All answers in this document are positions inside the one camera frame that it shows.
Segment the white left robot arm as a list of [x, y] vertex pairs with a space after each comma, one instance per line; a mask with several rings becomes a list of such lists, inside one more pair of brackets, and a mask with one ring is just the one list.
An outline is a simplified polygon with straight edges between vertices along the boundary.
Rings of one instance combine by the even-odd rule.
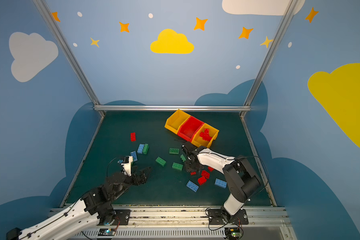
[[115, 219], [112, 202], [126, 193], [131, 186], [147, 182], [152, 168], [138, 170], [132, 167], [127, 175], [115, 172], [105, 182], [85, 194], [65, 210], [26, 229], [14, 228], [7, 232], [7, 240], [67, 240], [79, 232], [99, 224], [111, 225]]

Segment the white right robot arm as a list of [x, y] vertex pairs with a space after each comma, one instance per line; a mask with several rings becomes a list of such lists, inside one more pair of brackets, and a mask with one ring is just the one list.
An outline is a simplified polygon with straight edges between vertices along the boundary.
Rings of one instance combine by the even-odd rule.
[[204, 146], [196, 147], [190, 142], [182, 144], [186, 155], [187, 172], [200, 172], [204, 166], [222, 173], [230, 195], [222, 207], [226, 217], [233, 217], [245, 202], [261, 187], [258, 176], [247, 157], [228, 157]]

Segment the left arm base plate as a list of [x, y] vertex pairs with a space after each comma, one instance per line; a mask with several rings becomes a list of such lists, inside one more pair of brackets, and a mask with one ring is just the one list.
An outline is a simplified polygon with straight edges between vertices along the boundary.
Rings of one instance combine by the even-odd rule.
[[129, 224], [131, 211], [126, 209], [116, 209], [113, 215], [107, 218], [104, 222], [104, 226], [127, 226]]

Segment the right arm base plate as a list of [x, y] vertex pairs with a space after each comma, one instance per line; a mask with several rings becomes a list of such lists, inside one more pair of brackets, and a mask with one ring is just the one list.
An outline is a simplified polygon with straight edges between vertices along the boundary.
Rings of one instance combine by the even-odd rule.
[[236, 225], [248, 225], [249, 219], [247, 212], [240, 209], [236, 214], [230, 215], [223, 208], [221, 209], [206, 209], [206, 214], [210, 225], [224, 225], [224, 224], [236, 224]]

